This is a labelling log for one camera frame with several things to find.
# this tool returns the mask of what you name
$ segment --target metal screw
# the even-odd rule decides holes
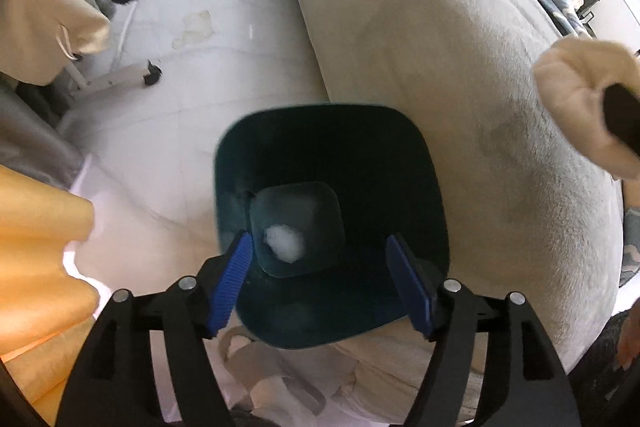
[[[129,290],[116,290],[112,298],[115,302],[124,302],[129,298]]]
[[[512,303],[517,304],[518,306],[522,306],[525,302],[527,302],[527,299],[520,292],[513,292],[511,295],[509,295],[509,300]]]
[[[195,277],[188,275],[187,277],[183,277],[178,281],[178,286],[180,286],[180,289],[182,290],[193,290],[196,287],[197,283],[198,282],[196,281]]]
[[[458,293],[460,290],[462,290],[462,284],[460,284],[455,279],[447,279],[444,282],[443,286],[446,291],[451,293]]]

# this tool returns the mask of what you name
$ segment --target cream plush toy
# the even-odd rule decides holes
[[[533,66],[540,98],[566,139],[613,176],[640,179],[640,70],[615,42],[564,38]],[[623,325],[617,363],[640,355],[640,299]]]

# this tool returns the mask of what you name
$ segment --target cream fabric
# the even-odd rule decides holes
[[[480,295],[522,291],[574,367],[616,300],[622,204],[620,184],[567,143],[540,102],[531,67],[560,35],[538,1],[299,1],[330,99],[388,105],[420,128],[450,276]],[[388,328],[399,337],[372,331],[348,351],[406,386],[357,368],[341,392],[369,419],[401,423],[432,346],[405,336],[402,322]],[[402,389],[405,400],[386,399]]]
[[[58,416],[58,409],[62,401],[62,394],[65,392],[65,387],[66,379],[32,404],[42,419],[51,426],[56,424],[56,417]]]
[[[0,166],[2,360],[94,312],[95,290],[62,266],[65,245],[93,224],[89,201]]]
[[[44,86],[68,54],[105,49],[110,23],[85,0],[0,0],[0,27],[0,71]]]
[[[604,90],[612,84],[640,97],[640,68],[624,46],[564,38],[540,57],[533,73],[542,103],[578,152],[618,178],[640,178],[640,157],[607,130],[602,111]]]

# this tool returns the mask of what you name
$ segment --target dark green bowl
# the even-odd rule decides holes
[[[431,157],[418,128],[396,110],[322,104],[251,114],[220,142],[214,178],[222,251],[239,230],[255,234],[251,202],[265,188],[321,182],[338,200],[344,247],[337,262],[283,279],[254,257],[237,309],[265,343],[318,346],[405,315],[386,269],[385,242],[393,233],[443,275],[449,270]]]

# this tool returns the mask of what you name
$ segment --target stain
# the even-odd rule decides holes
[[[174,39],[172,47],[180,50],[185,46],[191,46],[207,40],[213,35],[211,14],[208,10],[190,13],[184,18],[184,31],[182,36]]]
[[[546,190],[554,186],[553,142],[530,101],[510,100],[496,107],[477,128],[485,162],[499,166],[494,180],[505,194],[513,221],[542,219],[549,213]]]

